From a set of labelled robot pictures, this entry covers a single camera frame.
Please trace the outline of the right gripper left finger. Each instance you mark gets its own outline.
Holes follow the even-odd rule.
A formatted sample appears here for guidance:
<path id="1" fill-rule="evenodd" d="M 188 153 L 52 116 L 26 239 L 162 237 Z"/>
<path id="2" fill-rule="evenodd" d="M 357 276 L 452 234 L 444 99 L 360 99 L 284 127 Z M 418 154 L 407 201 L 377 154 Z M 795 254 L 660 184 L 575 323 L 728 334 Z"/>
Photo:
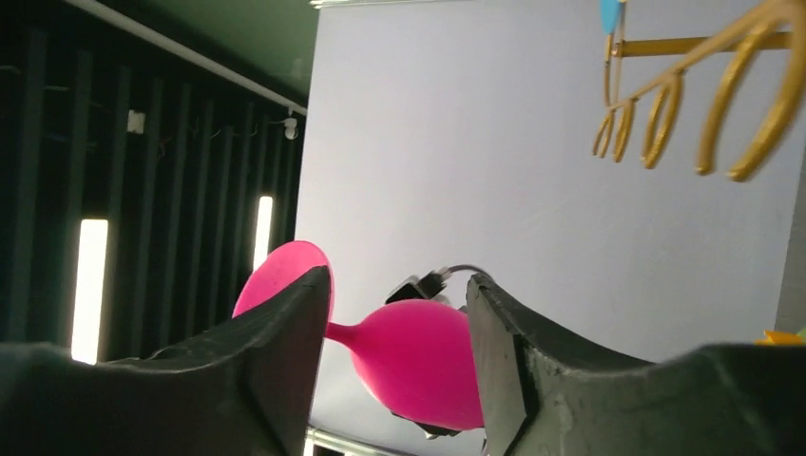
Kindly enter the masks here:
<path id="1" fill-rule="evenodd" d="M 5 455 L 299 455 L 327 323 L 316 267 L 267 302 L 152 356 L 89 365 L 1 347 Z"/>

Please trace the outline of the magenta wine glass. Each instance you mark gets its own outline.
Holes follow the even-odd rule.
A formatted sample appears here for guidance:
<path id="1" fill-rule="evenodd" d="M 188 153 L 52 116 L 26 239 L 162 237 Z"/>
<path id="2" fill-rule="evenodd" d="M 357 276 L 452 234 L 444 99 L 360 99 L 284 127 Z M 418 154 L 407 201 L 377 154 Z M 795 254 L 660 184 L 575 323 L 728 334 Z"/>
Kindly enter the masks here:
<path id="1" fill-rule="evenodd" d="M 377 403 L 421 425 L 451 431 L 484 426 L 469 316 L 432 298 L 406 298 L 341 324 L 334 319 L 332 263 L 309 240 L 287 241 L 253 256 L 232 315 L 268 303 L 318 267 L 326 273 L 324 337 L 349 352 L 355 375 Z"/>

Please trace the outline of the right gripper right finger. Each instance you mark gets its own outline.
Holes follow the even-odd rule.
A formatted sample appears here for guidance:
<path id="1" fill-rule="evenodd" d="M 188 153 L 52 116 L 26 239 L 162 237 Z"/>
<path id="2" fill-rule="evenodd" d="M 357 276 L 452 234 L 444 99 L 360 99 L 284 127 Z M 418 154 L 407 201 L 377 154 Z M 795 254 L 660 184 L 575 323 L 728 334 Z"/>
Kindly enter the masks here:
<path id="1" fill-rule="evenodd" d="M 805 349 L 718 343 L 661 363 L 613 351 L 484 275 L 468 284 L 493 455 L 801 455 Z"/>

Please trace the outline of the blue back wine glass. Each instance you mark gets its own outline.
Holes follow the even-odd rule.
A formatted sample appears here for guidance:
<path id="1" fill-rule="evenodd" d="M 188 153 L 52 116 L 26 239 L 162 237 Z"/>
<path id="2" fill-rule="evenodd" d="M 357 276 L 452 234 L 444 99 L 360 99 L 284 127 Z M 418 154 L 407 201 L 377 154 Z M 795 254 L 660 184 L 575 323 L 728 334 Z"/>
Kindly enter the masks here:
<path id="1" fill-rule="evenodd" d="M 625 4 L 625 0 L 600 1 L 600 20 L 606 35 L 613 34 L 621 23 Z"/>

